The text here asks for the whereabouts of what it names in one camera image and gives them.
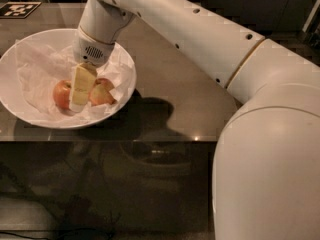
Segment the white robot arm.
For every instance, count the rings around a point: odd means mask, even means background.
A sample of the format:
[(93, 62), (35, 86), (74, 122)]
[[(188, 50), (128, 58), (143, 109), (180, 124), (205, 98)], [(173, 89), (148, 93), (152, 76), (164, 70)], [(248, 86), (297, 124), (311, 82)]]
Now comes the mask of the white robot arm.
[(320, 240), (319, 67), (187, 0), (88, 0), (76, 58), (104, 64), (133, 16), (242, 104), (215, 150), (215, 239)]

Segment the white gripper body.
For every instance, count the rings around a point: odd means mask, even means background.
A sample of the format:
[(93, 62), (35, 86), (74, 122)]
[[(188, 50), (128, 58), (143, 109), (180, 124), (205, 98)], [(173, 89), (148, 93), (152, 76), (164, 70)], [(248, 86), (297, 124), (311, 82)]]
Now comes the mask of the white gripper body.
[(75, 32), (73, 54), (78, 63), (91, 63), (97, 67), (104, 65), (114, 50), (114, 44), (104, 44), (88, 36), (81, 28)]

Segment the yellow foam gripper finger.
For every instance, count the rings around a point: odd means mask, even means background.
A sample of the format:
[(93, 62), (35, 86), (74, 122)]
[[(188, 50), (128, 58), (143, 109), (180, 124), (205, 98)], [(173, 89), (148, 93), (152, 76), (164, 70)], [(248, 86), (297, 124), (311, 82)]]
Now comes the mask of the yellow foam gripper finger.
[(69, 108), (81, 112), (89, 100), (89, 93), (97, 77), (97, 69), (90, 63), (80, 63), (72, 73)]

